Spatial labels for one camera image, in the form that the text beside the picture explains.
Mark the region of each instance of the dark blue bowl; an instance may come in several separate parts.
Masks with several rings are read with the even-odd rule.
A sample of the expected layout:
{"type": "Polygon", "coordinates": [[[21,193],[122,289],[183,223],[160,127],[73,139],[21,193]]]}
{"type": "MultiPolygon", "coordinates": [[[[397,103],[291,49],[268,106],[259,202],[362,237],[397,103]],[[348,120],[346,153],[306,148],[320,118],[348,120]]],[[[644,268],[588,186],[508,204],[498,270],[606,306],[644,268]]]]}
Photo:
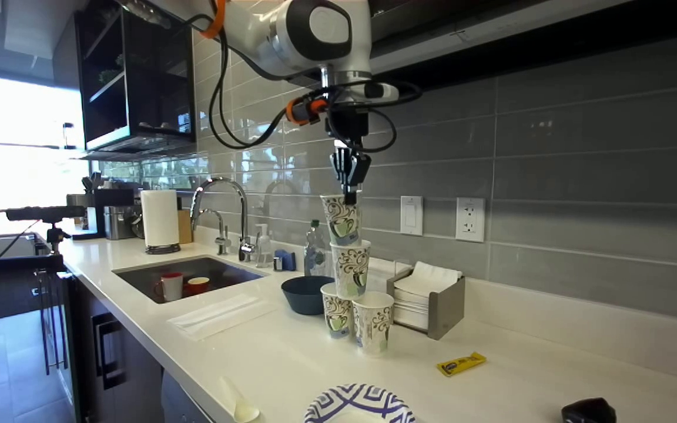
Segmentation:
{"type": "Polygon", "coordinates": [[[282,291],[296,315],[322,315],[320,289],[329,282],[334,282],[334,277],[294,277],[282,282],[282,291]]]}

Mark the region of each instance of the ceiling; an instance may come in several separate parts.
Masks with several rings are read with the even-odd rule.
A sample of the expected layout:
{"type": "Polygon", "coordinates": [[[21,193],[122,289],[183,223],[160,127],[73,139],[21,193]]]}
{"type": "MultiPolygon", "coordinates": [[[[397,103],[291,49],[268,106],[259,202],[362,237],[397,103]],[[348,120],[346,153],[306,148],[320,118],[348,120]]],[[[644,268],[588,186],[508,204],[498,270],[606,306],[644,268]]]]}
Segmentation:
{"type": "Polygon", "coordinates": [[[54,49],[85,0],[0,0],[0,75],[54,82],[54,49]]]}

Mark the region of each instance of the napkin holder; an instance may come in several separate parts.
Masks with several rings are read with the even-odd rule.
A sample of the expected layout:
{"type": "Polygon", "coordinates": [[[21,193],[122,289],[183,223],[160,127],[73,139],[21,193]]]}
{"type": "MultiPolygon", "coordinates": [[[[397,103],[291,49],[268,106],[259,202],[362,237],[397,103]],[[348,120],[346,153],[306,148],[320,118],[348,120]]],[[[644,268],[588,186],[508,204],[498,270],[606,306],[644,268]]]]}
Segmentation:
{"type": "MultiPolygon", "coordinates": [[[[409,275],[388,280],[386,291],[393,296],[395,284],[404,277],[409,277],[409,275]]],[[[404,322],[397,322],[397,320],[395,320],[395,324],[421,331],[435,341],[442,338],[451,327],[456,327],[463,320],[463,282],[465,282],[465,277],[461,275],[444,291],[430,291],[430,296],[428,296],[428,329],[425,331],[418,327],[409,327],[404,322]]]]}

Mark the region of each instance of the cup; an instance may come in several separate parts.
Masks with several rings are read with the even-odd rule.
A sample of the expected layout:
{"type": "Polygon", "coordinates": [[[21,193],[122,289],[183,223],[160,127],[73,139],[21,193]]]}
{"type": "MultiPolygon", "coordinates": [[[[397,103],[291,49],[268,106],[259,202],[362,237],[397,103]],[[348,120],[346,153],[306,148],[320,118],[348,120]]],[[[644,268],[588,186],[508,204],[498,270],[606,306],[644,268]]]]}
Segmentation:
{"type": "Polygon", "coordinates": [[[181,273],[165,273],[157,282],[160,282],[160,296],[167,303],[181,298],[181,282],[183,282],[181,273]]]}
{"type": "Polygon", "coordinates": [[[331,244],[336,291],[343,298],[362,296],[369,273],[369,242],[331,244]]]}
{"type": "Polygon", "coordinates": [[[320,294],[322,294],[324,324],[329,327],[329,334],[334,338],[353,334],[355,331],[353,301],[341,298],[336,284],[322,284],[320,294]]]}
{"type": "Polygon", "coordinates": [[[190,277],[183,287],[183,294],[186,296],[197,296],[202,291],[209,291],[212,289],[212,280],[209,277],[190,277]]]}
{"type": "Polygon", "coordinates": [[[367,291],[353,298],[355,336],[362,353],[381,355],[388,350],[393,303],[393,296],[386,291],[367,291]]]}
{"type": "Polygon", "coordinates": [[[360,207],[343,204],[343,195],[320,195],[331,244],[353,244],[360,240],[360,207]]]}

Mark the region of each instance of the floor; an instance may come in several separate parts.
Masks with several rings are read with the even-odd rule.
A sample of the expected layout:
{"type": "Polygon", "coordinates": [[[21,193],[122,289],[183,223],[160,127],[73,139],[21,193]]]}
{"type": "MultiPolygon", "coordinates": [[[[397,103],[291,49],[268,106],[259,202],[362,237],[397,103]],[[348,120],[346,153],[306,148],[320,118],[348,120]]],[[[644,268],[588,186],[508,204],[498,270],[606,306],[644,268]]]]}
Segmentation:
{"type": "Polygon", "coordinates": [[[59,376],[45,376],[40,315],[0,320],[0,423],[71,423],[59,376]]]}

